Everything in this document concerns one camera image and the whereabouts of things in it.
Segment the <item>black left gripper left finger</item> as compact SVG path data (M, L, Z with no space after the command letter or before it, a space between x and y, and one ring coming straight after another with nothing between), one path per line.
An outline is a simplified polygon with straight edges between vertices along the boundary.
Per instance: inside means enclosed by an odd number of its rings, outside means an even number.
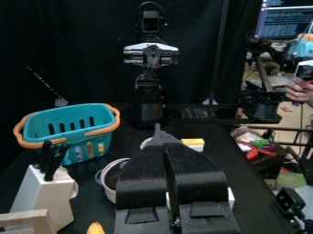
M116 184L113 234L171 234L164 136L165 132L156 123L151 140L121 169Z

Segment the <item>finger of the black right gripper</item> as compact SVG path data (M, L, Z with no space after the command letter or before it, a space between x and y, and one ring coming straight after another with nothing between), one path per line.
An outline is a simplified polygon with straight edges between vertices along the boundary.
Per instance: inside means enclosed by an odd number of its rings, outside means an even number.
M153 46L151 52L152 52L151 67L153 69L157 69L160 67L160 56L161 56L163 51L159 49L157 46Z
M143 62L144 62L144 67L147 69L149 69L149 66L151 66L151 59L152 59L151 50L149 50L149 47L145 47L143 49Z

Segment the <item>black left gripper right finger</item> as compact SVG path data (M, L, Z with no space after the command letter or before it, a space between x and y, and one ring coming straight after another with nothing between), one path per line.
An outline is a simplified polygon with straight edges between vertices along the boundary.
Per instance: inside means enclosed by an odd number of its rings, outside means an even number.
M226 175L203 154L159 132L177 234L240 234L228 204Z

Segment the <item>person's hand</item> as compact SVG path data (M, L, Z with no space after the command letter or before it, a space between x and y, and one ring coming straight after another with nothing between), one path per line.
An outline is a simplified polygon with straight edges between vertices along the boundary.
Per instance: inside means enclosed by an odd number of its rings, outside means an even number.
M300 78L292 78L287 84L286 98L290 101L304 102L313 108L313 80L306 83Z

